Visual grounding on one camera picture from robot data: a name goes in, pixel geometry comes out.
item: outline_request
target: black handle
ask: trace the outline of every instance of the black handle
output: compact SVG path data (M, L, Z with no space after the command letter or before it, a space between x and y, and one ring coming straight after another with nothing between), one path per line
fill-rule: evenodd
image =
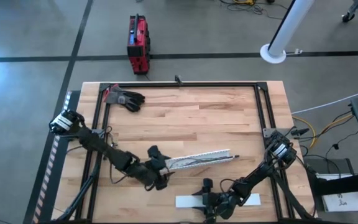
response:
M137 42L137 21L139 20L139 14L135 16L135 25L134 25L134 41Z

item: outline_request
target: black glove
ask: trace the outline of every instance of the black glove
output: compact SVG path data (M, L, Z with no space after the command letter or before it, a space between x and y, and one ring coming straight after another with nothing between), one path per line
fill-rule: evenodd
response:
M144 103L144 95L132 91L125 91L115 84L110 88L105 102L109 104L124 105L130 112L140 110L140 106Z

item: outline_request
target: white paper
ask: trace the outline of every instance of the white paper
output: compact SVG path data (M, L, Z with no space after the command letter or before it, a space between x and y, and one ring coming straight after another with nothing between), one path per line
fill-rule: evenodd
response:
M175 203L176 208L205 207L201 195L176 196ZM261 205L259 194L251 194L244 205Z
M351 174L342 174L341 177L350 177ZM339 174L318 174L317 177L334 180ZM323 202L326 212L358 212L358 192L324 195Z

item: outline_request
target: red case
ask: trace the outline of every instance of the red case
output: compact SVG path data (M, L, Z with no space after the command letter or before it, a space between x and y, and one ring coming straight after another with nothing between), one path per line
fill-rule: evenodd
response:
M130 17L127 53L136 75L145 75L150 68L150 37L146 18Z

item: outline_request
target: wooden tabletop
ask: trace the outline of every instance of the wooden tabletop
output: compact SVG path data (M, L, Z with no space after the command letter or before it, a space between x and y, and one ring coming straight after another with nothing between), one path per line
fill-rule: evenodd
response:
M282 82L267 82L278 128L293 126L287 97ZM99 83L84 83L77 112L91 127ZM136 88L146 97L138 113L130 113L122 106L112 105L109 125L114 140L123 151L147 160L147 150L157 145L170 157L189 156L221 149L231 149L240 158L212 166L179 170L171 176L168 187L146 192L144 186L132 178L112 185L109 180L109 161L102 161L94 222L202 222L201 211L175 208L175 196L191 195L202 187L203 179L214 180L214 192L220 192L222 179L247 176L261 162L264 153L261 128L253 88L249 87L181 87ZM269 126L264 100L264 115ZM102 104L98 128L103 120ZM70 143L69 148L77 146ZM301 157L297 141L294 147ZM86 151L79 149L67 154L57 192L53 218L62 214L80 189ZM306 211L313 211L313 198L305 170L299 162L287 169L291 191ZM113 180L122 174L112 172ZM233 216L225 222L277 221L270 179L263 180L252 193L260 194L261 206L236 207ZM89 194L83 214L86 215ZM281 203L287 213L283 196Z

